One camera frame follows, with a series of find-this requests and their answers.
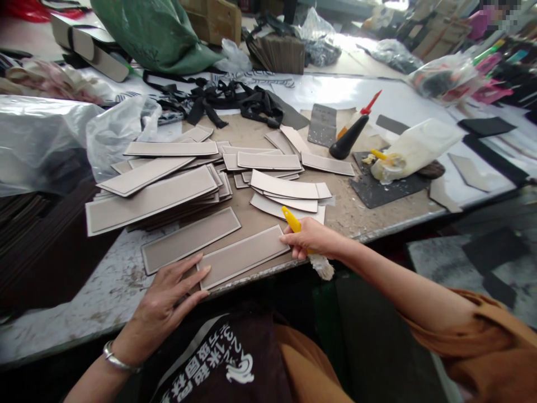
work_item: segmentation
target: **red nozzle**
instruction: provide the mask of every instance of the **red nozzle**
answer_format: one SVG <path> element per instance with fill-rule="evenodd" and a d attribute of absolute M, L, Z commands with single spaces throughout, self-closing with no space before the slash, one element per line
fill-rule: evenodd
<path fill-rule="evenodd" d="M 381 92 L 382 90 L 377 92 L 375 96 L 373 97 L 373 99 L 371 100 L 371 102 L 369 103 L 369 105 L 365 108 L 362 108 L 362 110 L 360 111 L 362 115 L 369 115 L 371 113 L 371 107 L 373 106 L 373 104 L 375 103 L 376 99 L 379 97 Z"/>

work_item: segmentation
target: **yellow brush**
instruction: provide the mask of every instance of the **yellow brush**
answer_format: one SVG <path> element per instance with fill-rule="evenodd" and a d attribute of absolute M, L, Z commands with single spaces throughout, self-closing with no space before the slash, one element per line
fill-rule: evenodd
<path fill-rule="evenodd" d="M 286 206 L 282 206 L 281 211 L 284 214 L 287 224 L 293 230 L 293 232 L 300 232 L 302 225 L 300 221 L 289 211 Z M 325 256 L 317 255 L 314 251 L 308 249 L 309 261 L 312 263 L 313 268 L 316 270 L 319 277 L 323 280 L 331 280 L 334 276 L 334 267 L 330 264 Z"/>

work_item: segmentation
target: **green plastic bag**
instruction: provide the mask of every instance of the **green plastic bag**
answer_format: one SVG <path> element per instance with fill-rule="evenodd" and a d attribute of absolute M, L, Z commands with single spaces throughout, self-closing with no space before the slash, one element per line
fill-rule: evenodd
<path fill-rule="evenodd" d="M 116 42 L 148 70 L 198 73 L 223 56 L 202 45 L 178 0 L 91 0 Z"/>

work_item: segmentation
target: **dirty table surface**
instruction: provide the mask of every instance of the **dirty table surface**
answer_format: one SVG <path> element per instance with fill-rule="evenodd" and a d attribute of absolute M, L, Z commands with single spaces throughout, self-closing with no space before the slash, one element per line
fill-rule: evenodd
<path fill-rule="evenodd" d="M 352 110 L 337 112 L 338 132 L 352 112 Z M 307 117 L 311 114 L 310 111 L 302 113 Z M 273 148 L 263 136 L 272 131 L 265 124 L 247 120 L 240 115 L 224 116 L 223 120 L 229 122 L 229 125 L 223 129 L 215 129 L 212 140 L 229 140 L 232 145 L 239 147 Z M 207 117 L 204 117 L 200 124 L 214 127 Z M 183 132 L 189 128 L 188 123 L 183 124 Z M 299 133 L 306 140 L 308 126 L 299 130 Z M 364 151 L 384 145 L 379 136 L 368 134 L 371 133 L 368 133 L 366 128 L 353 151 Z M 313 153 L 328 156 L 327 148 L 309 142 L 307 144 Z M 352 154 L 347 160 L 353 164 L 359 175 Z M 326 209 L 325 224 L 360 242 L 369 242 L 445 214 L 445 209 L 432 202 L 425 190 L 370 210 L 353 191 L 348 179 L 348 176 L 307 168 L 300 174 L 299 181 L 325 182 L 334 196 L 334 205 L 328 205 Z M 233 188 L 231 200 L 189 219 L 195 221 L 231 206 L 242 223 L 240 230 L 204 248 L 205 253 L 230 245 L 276 224 L 282 229 L 286 226 L 284 221 L 249 204 L 253 195 L 252 189 L 235 189 L 232 175 L 230 183 Z M 152 277 L 145 275 L 140 247 L 178 227 L 176 223 L 149 233 L 124 231 L 74 300 L 48 310 L 27 312 L 12 324 L 0 327 L 2 345 L 0 364 L 5 364 L 6 368 L 20 365 L 119 329 L 131 317 L 145 290 L 153 281 Z M 222 284 L 211 298 L 216 298 L 219 293 L 246 282 L 267 277 L 299 264 L 292 259 L 291 253 L 279 256 Z"/>

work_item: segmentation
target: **white glue container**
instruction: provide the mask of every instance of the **white glue container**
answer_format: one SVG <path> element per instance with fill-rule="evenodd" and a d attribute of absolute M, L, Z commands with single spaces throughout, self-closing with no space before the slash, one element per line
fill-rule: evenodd
<path fill-rule="evenodd" d="M 390 148 L 384 151 L 388 159 L 377 160 L 371 167 L 371 173 L 383 185 L 394 179 L 405 178 L 440 157 L 459 142 L 464 134 L 457 126 L 427 119 L 405 130 Z"/>

